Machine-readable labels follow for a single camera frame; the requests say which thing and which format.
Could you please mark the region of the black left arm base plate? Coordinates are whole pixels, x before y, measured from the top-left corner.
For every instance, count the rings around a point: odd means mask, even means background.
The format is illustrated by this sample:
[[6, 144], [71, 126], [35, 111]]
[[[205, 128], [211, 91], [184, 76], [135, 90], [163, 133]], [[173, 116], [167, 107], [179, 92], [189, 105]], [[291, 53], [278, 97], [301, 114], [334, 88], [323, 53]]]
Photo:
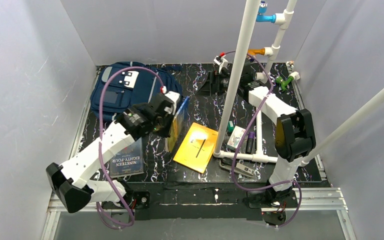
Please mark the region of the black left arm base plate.
[[150, 205], [151, 193], [149, 191], [127, 190], [123, 199], [131, 210], [147, 209]]

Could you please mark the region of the Animal Farm book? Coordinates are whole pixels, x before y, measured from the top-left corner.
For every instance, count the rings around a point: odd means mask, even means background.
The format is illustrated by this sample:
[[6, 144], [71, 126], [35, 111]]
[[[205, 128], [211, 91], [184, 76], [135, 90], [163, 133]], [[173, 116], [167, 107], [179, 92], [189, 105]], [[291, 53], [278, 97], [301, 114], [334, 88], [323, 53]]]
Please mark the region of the Animal Farm book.
[[181, 131], [183, 129], [184, 120], [188, 112], [188, 106], [190, 102], [190, 96], [186, 96], [179, 106], [176, 114], [174, 115], [170, 130], [169, 137], [165, 139], [165, 148], [164, 150], [168, 153], [171, 153], [180, 137]]

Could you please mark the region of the navy blue student backpack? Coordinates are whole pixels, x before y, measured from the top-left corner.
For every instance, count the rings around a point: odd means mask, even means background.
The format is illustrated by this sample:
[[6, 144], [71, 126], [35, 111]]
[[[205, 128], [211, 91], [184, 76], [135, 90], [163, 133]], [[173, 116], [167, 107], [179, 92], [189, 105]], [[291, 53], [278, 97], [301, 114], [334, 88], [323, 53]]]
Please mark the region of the navy blue student backpack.
[[[161, 78], [168, 91], [182, 93], [181, 84], [168, 71], [180, 71], [180, 66], [162, 67], [146, 65], [135, 61], [116, 62], [106, 66], [99, 74], [94, 90], [90, 96], [90, 110], [99, 117], [99, 104], [102, 90], [108, 79], [124, 68], [144, 67], [152, 70]], [[103, 99], [103, 121], [111, 122], [117, 114], [122, 113], [131, 105], [147, 103], [152, 96], [160, 92], [158, 78], [144, 70], [123, 71], [109, 84]]]

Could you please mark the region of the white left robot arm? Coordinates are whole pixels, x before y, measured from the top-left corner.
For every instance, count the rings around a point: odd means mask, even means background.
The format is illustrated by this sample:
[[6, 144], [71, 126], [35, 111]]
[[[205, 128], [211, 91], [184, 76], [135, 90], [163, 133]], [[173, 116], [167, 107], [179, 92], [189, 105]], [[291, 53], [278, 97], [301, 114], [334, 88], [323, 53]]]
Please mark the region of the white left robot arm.
[[134, 104], [119, 114], [89, 146], [61, 164], [46, 168], [48, 181], [65, 209], [76, 213], [92, 202], [120, 202], [125, 187], [116, 180], [91, 177], [118, 152], [149, 134], [166, 138], [180, 105], [174, 91], [154, 95], [150, 102]]

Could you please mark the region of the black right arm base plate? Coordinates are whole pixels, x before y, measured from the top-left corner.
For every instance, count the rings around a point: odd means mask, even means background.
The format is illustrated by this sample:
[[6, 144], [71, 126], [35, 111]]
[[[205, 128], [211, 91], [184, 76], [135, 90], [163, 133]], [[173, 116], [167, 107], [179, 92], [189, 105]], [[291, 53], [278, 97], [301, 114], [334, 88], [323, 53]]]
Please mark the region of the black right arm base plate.
[[274, 208], [296, 208], [298, 199], [292, 188], [275, 191], [272, 188], [260, 191], [248, 191], [244, 201], [251, 209]]

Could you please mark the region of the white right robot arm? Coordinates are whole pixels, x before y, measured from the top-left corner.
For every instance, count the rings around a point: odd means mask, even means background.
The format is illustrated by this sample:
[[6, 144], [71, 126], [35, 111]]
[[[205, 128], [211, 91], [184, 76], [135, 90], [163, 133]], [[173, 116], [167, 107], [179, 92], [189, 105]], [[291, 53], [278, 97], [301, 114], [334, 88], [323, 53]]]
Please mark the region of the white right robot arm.
[[240, 77], [234, 95], [239, 95], [266, 115], [274, 124], [274, 146], [278, 155], [268, 185], [261, 190], [273, 195], [286, 194], [293, 187], [293, 178], [303, 157], [316, 147], [312, 114], [307, 109], [292, 107], [250, 74]]

